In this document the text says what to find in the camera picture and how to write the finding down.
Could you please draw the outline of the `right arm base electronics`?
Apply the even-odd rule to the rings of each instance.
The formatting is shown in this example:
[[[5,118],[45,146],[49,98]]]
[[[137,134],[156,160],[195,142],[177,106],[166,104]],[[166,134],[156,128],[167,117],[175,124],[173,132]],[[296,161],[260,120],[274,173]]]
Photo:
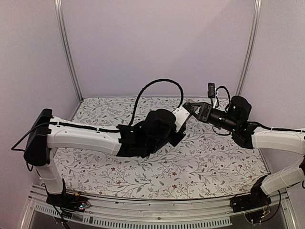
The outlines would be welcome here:
[[[265,194],[236,194],[230,199],[230,207],[234,213],[244,212],[245,219],[251,224],[262,223],[270,213],[271,199]]]

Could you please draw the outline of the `grey white remote control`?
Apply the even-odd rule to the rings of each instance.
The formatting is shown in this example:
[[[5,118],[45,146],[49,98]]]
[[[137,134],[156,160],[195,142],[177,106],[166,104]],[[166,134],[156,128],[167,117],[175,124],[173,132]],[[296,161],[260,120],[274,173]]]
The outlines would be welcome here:
[[[195,103],[195,101],[193,99],[189,98],[189,99],[185,100],[184,105],[186,105],[186,104],[194,104],[194,103]]]

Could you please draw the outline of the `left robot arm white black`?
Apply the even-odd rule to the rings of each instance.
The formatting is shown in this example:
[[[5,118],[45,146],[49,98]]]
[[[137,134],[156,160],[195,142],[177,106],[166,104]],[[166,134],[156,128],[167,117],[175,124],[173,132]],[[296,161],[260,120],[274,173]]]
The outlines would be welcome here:
[[[60,207],[67,207],[71,197],[65,192],[51,153],[54,148],[77,148],[104,152],[118,157],[148,157],[167,143],[172,146],[185,137],[185,124],[190,112],[179,107],[174,111],[150,111],[145,120],[134,126],[118,125],[115,128],[70,122],[43,109],[32,128],[11,148],[27,139],[23,157],[32,165],[46,185],[48,193]]]

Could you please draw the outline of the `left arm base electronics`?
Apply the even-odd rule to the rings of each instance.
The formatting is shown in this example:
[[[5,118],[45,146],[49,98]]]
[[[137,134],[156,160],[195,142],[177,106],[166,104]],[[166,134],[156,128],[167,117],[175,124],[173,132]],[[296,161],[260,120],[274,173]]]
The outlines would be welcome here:
[[[69,194],[65,190],[61,194],[50,194],[48,191],[46,192],[46,202],[66,212],[84,212],[85,209],[91,206],[89,199],[83,196],[81,192],[74,194]]]

